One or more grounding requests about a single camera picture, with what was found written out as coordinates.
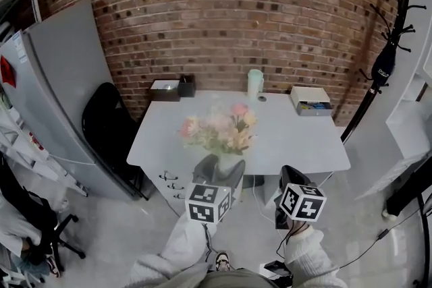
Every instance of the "white cup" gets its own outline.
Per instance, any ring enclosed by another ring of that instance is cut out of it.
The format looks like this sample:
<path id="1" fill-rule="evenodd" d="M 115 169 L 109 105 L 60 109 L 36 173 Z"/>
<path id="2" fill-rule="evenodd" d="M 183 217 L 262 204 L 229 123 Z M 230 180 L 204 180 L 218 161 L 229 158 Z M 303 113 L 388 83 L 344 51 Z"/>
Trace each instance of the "white cup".
<path id="1" fill-rule="evenodd" d="M 251 100 L 258 98 L 258 93 L 263 92 L 264 74 L 258 69 L 248 72 L 248 97 Z"/>

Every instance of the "red magnet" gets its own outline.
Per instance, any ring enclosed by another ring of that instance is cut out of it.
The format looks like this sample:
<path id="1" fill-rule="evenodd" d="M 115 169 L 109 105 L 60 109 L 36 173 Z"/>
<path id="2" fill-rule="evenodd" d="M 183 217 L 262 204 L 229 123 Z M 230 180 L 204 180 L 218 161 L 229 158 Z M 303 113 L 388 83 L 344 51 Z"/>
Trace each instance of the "red magnet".
<path id="1" fill-rule="evenodd" d="M 14 69 L 11 66 L 11 64 L 7 62 L 4 56 L 1 56 L 0 59 L 0 70 L 1 70 L 1 79 L 3 80 L 3 83 L 9 83 L 14 88 L 16 88 Z"/>

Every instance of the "cable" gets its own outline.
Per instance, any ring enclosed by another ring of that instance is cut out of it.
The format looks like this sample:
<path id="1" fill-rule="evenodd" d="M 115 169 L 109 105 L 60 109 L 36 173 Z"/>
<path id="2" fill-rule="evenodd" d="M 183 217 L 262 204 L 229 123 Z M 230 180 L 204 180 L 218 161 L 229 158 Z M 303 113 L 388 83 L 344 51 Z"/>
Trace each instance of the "cable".
<path id="1" fill-rule="evenodd" d="M 210 256 L 212 247 L 211 247 L 211 244 L 210 244 L 209 229 L 207 228 L 206 224 L 202 224 L 202 226 L 204 227 L 204 230 L 205 230 L 205 239 L 206 239 L 206 242 L 207 242 L 207 249 L 208 249 L 208 251 L 206 253 L 206 257 L 205 257 L 205 261 L 207 262 L 207 260 L 209 260 L 209 256 Z"/>
<path id="2" fill-rule="evenodd" d="M 352 263 L 354 263 L 354 262 L 356 262 L 357 260 L 359 260 L 360 258 L 362 258 L 371 248 L 372 248 L 372 246 L 374 246 L 376 243 L 377 243 L 377 241 L 378 241 L 378 239 L 376 239 L 374 242 L 373 242 L 373 244 L 371 245 L 371 246 L 369 246 L 369 248 L 366 250 L 366 251 L 364 251 L 358 258 L 356 258 L 356 259 L 354 259 L 354 260 L 352 260 L 351 262 L 349 262 L 348 264 L 345 264 L 345 265 L 343 265 L 343 266 L 341 266 L 340 267 L 340 269 L 342 269 L 342 268 L 345 268 L 345 266 L 348 266 L 348 265 L 350 265 L 350 264 L 352 264 Z"/>
<path id="3" fill-rule="evenodd" d="M 256 202 L 256 206 L 258 207 L 259 214 L 260 214 L 262 217 L 264 217 L 265 219 L 269 220 L 269 221 L 271 222 L 271 224 L 272 224 L 273 226 L 276 227 L 276 224 L 273 222 L 273 220 L 270 219 L 269 217 L 265 216 L 265 215 L 263 214 L 263 212 L 261 211 L 261 208 L 259 207 L 258 198 L 257 198 L 257 195 L 255 194 L 255 175 L 253 175 L 253 179 L 254 179 L 254 183 L 253 183 L 253 185 L 252 185 L 252 194 L 254 195 L 255 202 Z M 279 234 L 279 237 L 280 237 L 281 239 L 283 239 L 282 236 L 281 236 L 281 233 L 279 232 L 279 229 L 276 229 L 276 230 L 277 230 L 277 234 Z"/>
<path id="4" fill-rule="evenodd" d="M 177 217 L 180 218 L 180 215 L 173 209 L 173 207 L 171 206 L 171 204 L 164 198 L 165 202 L 167 203 L 167 205 L 169 206 L 169 208 L 171 210 L 173 210 L 173 213 L 177 215 Z"/>
<path id="5" fill-rule="evenodd" d="M 283 257 L 283 256 L 281 256 L 279 254 L 279 250 L 281 249 L 282 243 L 285 241 L 285 239 L 286 239 L 286 243 L 288 243 L 288 241 L 290 240 L 291 236 L 297 235 L 297 234 L 301 233 L 303 231 L 302 228 L 304 227 L 305 224 L 306 224 L 306 221 L 303 222 L 303 224 L 297 230 L 293 231 L 292 233 L 288 232 L 287 235 L 282 239 L 281 243 L 279 244 L 279 247 L 276 250 L 276 254 L 280 258 L 282 258 L 283 260 L 285 260 L 285 257 Z"/>
<path id="6" fill-rule="evenodd" d="M 345 268 L 346 266 L 356 262 L 357 260 L 359 260 L 360 258 L 362 258 L 379 240 L 383 239 L 393 228 L 396 228 L 397 226 L 400 226 L 403 222 L 405 222 L 406 220 L 408 220 L 410 217 L 414 216 L 418 211 L 420 210 L 420 208 L 418 208 L 416 211 L 414 211 L 410 216 L 406 217 L 403 221 L 399 222 L 397 225 L 394 225 L 392 228 L 388 229 L 384 229 L 382 232 L 380 232 L 380 234 L 378 235 L 378 238 L 373 242 L 372 245 L 370 245 L 368 247 L 368 249 L 366 251 L 364 251 L 359 257 L 357 257 L 356 259 L 352 260 L 351 262 L 343 265 L 340 267 L 340 269 Z"/>
<path id="7" fill-rule="evenodd" d="M 403 222 L 405 222 L 406 220 L 408 220 L 411 216 L 414 216 L 418 211 L 420 210 L 420 208 L 418 208 L 416 211 L 414 211 L 410 216 L 408 216 L 406 219 L 404 219 L 403 221 L 399 222 L 397 225 L 394 225 L 392 228 L 389 229 L 389 231 L 391 231 L 393 228 L 396 228 L 398 225 L 401 225 Z"/>

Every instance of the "white table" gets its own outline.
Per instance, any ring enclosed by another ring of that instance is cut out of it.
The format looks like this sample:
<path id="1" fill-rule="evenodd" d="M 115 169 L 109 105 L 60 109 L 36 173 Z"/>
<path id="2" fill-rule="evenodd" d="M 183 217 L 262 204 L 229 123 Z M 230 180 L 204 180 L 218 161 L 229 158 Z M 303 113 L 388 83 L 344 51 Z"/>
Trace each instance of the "white table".
<path id="1" fill-rule="evenodd" d="M 130 149 L 127 162 L 139 166 L 170 202 L 184 196 L 192 181 L 192 172 L 208 152 L 198 147 L 185 147 L 178 131 L 185 118 L 205 117 L 214 105 L 227 110 L 245 103 L 254 111 L 258 123 L 251 129 L 256 134 L 250 148 L 239 159 L 246 161 L 247 175 L 266 175 L 265 203 L 278 188 L 282 166 L 290 165 L 310 174 L 343 171 L 350 168 L 344 145 L 331 117 L 300 117 L 286 94 L 262 94 L 265 102 L 251 101 L 243 92 L 197 91 L 194 98 L 180 102 L 152 102 Z M 165 181 L 159 176 L 169 172 Z"/>

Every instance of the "white sleeve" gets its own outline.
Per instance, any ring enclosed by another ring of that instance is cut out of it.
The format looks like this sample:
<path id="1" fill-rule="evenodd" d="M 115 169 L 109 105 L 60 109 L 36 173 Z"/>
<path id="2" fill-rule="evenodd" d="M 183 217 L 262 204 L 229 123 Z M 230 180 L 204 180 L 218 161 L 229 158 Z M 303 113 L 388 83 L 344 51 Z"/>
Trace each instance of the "white sleeve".
<path id="1" fill-rule="evenodd" d="M 0 231 L 0 243 L 17 257 L 21 257 L 22 239 L 20 237 Z"/>
<path id="2" fill-rule="evenodd" d="M 324 235 L 311 226 L 292 236 L 285 248 L 285 265 L 294 275 L 295 288 L 347 288 L 336 277 L 339 267 L 334 265 L 320 243 Z"/>
<path id="3" fill-rule="evenodd" d="M 189 221 L 186 214 L 183 214 L 161 254 L 145 254 L 135 262 L 130 274 L 130 283 L 142 282 L 155 286 L 167 282 L 196 264 L 204 253 L 206 244 L 203 225 Z M 207 269 L 208 265 L 204 264 L 202 268 L 199 266 L 192 271 L 195 274 L 202 271 L 204 274 L 200 279 L 203 279 Z"/>

